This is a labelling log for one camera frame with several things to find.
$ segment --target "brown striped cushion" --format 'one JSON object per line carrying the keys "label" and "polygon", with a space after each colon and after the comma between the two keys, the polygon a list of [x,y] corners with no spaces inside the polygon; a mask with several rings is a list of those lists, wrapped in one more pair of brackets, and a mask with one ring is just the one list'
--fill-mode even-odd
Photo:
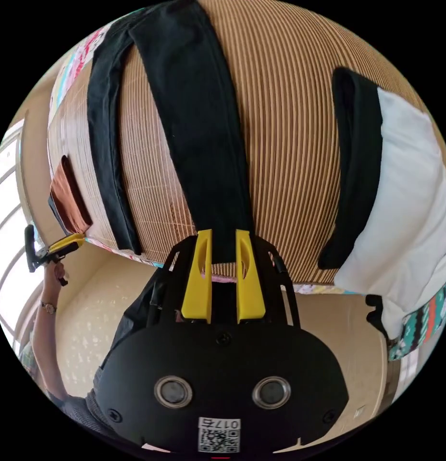
{"label": "brown striped cushion", "polygon": [[[406,79],[381,54],[338,24],[273,0],[200,0],[221,42],[236,89],[249,162],[257,233],[272,242],[294,283],[330,284],[317,267],[330,237],[339,194],[339,148],[332,71],[345,66],[426,110]],[[91,160],[87,65],[49,126],[52,166],[71,158],[94,221],[88,236],[116,249]],[[126,193],[146,259],[163,262],[194,232],[141,57],[128,55],[120,101]],[[446,145],[436,135],[446,165]],[[232,275],[230,265],[214,273]]]}

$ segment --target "printed number label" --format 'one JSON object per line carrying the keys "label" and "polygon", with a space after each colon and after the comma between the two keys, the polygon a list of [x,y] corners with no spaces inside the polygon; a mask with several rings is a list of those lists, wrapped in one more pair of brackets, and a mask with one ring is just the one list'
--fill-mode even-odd
{"label": "printed number label", "polygon": [[240,419],[199,418],[198,451],[238,453],[240,437]]}

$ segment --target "white cloth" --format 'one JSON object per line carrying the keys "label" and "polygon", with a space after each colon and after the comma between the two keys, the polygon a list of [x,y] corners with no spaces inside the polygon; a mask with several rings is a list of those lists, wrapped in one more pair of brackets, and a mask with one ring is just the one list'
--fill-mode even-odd
{"label": "white cloth", "polygon": [[446,281],[446,169],[430,118],[378,89],[382,163],[364,231],[335,276],[345,290],[382,296],[390,339]]}

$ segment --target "window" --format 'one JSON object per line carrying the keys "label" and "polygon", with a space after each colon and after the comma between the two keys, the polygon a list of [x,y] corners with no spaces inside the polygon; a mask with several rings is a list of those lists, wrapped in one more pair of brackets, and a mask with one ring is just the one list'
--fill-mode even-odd
{"label": "window", "polygon": [[0,145],[0,325],[17,355],[23,309],[43,281],[42,268],[29,272],[24,248],[27,221],[16,182],[23,123],[11,127]]}

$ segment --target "yellow plastic part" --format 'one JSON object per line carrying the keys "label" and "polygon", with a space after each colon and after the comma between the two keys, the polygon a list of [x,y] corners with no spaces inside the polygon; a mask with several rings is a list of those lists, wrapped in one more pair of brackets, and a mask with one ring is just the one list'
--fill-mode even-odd
{"label": "yellow plastic part", "polygon": [[188,319],[206,320],[212,317],[212,231],[200,230],[189,271],[188,284],[181,315]]}
{"label": "yellow plastic part", "polygon": [[236,277],[237,322],[263,318],[266,313],[265,303],[247,230],[236,230]]}
{"label": "yellow plastic part", "polygon": [[79,247],[81,247],[85,242],[84,234],[72,234],[68,235],[64,239],[58,240],[54,244],[49,246],[49,253],[55,253],[56,251],[70,245],[71,243],[77,242]]}

